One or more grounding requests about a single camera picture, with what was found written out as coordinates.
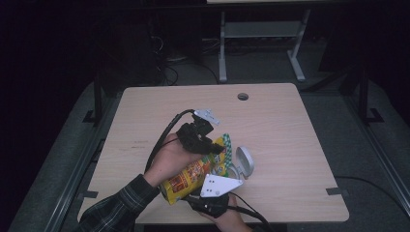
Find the wooden table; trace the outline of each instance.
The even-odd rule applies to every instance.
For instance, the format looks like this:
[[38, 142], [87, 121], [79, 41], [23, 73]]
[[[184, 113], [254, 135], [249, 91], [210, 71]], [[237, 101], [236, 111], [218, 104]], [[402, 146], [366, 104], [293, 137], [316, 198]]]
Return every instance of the wooden table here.
[[[240, 101], [238, 94], [249, 95]], [[270, 222], [345, 221], [342, 196], [304, 104], [293, 84], [241, 84], [129, 88], [125, 91], [80, 214], [142, 173], [155, 143], [186, 109], [211, 108], [220, 125], [209, 134], [230, 134], [232, 148], [246, 146], [255, 169], [235, 190]], [[192, 122], [184, 116], [174, 127]], [[246, 222], [259, 222], [244, 216]], [[187, 202], [173, 206], [159, 195], [136, 221], [144, 224], [210, 223]]]

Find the plaid shirt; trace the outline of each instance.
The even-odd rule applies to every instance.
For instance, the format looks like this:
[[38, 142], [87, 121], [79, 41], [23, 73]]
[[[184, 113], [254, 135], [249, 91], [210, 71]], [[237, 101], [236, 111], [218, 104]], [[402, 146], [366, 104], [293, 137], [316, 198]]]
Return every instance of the plaid shirt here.
[[116, 194], [86, 210], [74, 231], [127, 231], [159, 193], [140, 174]]

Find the human hand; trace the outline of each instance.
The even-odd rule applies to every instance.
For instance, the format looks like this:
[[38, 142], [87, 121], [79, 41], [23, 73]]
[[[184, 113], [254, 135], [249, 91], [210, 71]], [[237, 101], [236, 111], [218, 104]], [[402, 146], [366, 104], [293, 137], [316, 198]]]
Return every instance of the human hand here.
[[185, 150], [176, 133], [169, 134], [163, 144], [150, 169], [144, 174], [145, 180], [152, 187], [159, 186], [163, 181], [179, 174], [190, 163], [203, 157]]
[[[236, 197], [229, 194], [229, 206], [237, 206]], [[204, 213], [199, 213], [203, 217], [211, 220], [221, 232], [250, 232], [252, 229], [248, 227], [242, 220], [239, 212], [235, 210], [227, 210], [223, 215], [214, 218]]]

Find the chip bag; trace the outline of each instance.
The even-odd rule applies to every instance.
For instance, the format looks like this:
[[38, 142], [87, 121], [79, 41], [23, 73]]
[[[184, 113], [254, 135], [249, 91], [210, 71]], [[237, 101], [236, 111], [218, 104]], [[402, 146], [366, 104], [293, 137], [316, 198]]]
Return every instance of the chip bag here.
[[[202, 159], [188, 165], [180, 174], [161, 184], [161, 193], [170, 205], [175, 204], [194, 190], [202, 187], [207, 174], [227, 175], [226, 170], [228, 166], [226, 165], [232, 163], [232, 148], [229, 134], [225, 133], [214, 142], [225, 147], [220, 154], [204, 156]], [[222, 171], [216, 172], [214, 170], [215, 168], [221, 169]]]

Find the black wire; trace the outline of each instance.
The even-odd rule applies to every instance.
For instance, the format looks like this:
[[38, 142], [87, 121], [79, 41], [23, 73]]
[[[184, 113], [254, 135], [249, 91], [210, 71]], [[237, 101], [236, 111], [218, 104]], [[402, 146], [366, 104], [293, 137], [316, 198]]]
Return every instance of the black wire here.
[[217, 75], [215, 74], [215, 72], [213, 70], [211, 70], [211, 68], [209, 68], [206, 65], [202, 65], [202, 64], [198, 64], [198, 63], [182, 63], [182, 64], [172, 64], [172, 66], [182, 66], [182, 65], [196, 65], [196, 66], [200, 66], [206, 70], [208, 70], [212, 76], [214, 77], [215, 81], [217, 82], [217, 84], [220, 84], [220, 80], [218, 79]]
[[174, 138], [174, 139], [172, 139], [172, 140], [169, 140], [169, 141], [167, 141], [166, 143], [162, 144], [161, 147], [164, 147], [166, 144], [171, 143], [171, 142], [173, 142], [173, 141], [175, 141], [175, 140], [178, 140], [178, 139], [179, 139], [179, 137]]
[[335, 176], [336, 179], [347, 179], [347, 180], [355, 180], [355, 181], [361, 181], [361, 182], [365, 182], [379, 190], [381, 190], [383, 193], [385, 193], [387, 196], [389, 196], [390, 199], [392, 199], [395, 204], [398, 206], [398, 208], [406, 215], [406, 217], [408, 219], [410, 219], [409, 215], [407, 214], [407, 211], [404, 209], [404, 207], [392, 196], [390, 195], [386, 190], [384, 190], [383, 188], [377, 186], [376, 184], [374, 184], [371, 181], [368, 181], [366, 179], [360, 178], [360, 177], [351, 177], [351, 176]]
[[168, 79], [167, 75], [164, 73], [164, 75], [165, 75], [165, 80], [166, 80], [166, 84], [167, 84], [168, 86], [173, 86], [173, 85], [175, 85], [175, 84], [177, 83], [177, 81], [178, 81], [178, 78], [179, 78], [178, 72], [177, 72], [176, 70], [172, 69], [172, 68], [169, 67], [169, 66], [165, 66], [165, 68], [166, 68], [166, 69], [169, 69], [169, 70], [171, 70], [171, 71], [173, 71], [173, 72], [175, 73], [175, 80], [172, 81], [171, 83], [169, 83], [169, 79]]
[[238, 194], [236, 194], [236, 193], [234, 193], [234, 192], [232, 192], [232, 191], [230, 191], [229, 193], [231, 193], [231, 194], [235, 195], [236, 197], [238, 197], [239, 199], [241, 199], [242, 202], [244, 202], [248, 207], [250, 207], [253, 211], [256, 212], [256, 210], [253, 209], [253, 208], [248, 204], [248, 202], [246, 202], [241, 196], [239, 196]]
[[259, 214], [255, 209], [253, 209], [251, 207], [251, 205], [248, 204], [248, 202], [245, 201], [241, 196], [239, 196], [238, 194], [236, 194], [232, 191], [230, 191], [229, 193], [235, 195], [240, 200], [242, 200], [248, 207], [250, 207], [252, 209], [252, 211], [250, 211], [246, 208], [243, 208], [243, 207], [239, 207], [239, 206], [236, 206], [236, 207], [228, 206], [227, 209], [236, 210], [239, 213], [243, 213], [243, 214], [249, 215], [251, 217], [258, 218], [265, 225], [267, 231], [272, 231], [272, 232], [275, 231], [274, 228], [271, 226], [271, 224], [268, 222], [268, 220], [265, 219], [261, 214]]
[[153, 151], [151, 152], [151, 155], [147, 160], [147, 164], [145, 165], [144, 173], [146, 173], [148, 171], [148, 169], [151, 167], [151, 163], [153, 162], [155, 155], [157, 154], [157, 152], [162, 147], [163, 141], [166, 139], [166, 137], [168, 136], [168, 134], [172, 130], [172, 128], [175, 126], [175, 124], [178, 123], [178, 121], [181, 119], [182, 116], [184, 116], [184, 114], [187, 114], [187, 113], [192, 113], [193, 114], [193, 112], [194, 112], [193, 109], [187, 109], [187, 110], [183, 111], [182, 113], [177, 114], [175, 116], [175, 118], [169, 123], [169, 125], [166, 127], [166, 129], [163, 131], [160, 138], [158, 139], [156, 145], [154, 146]]

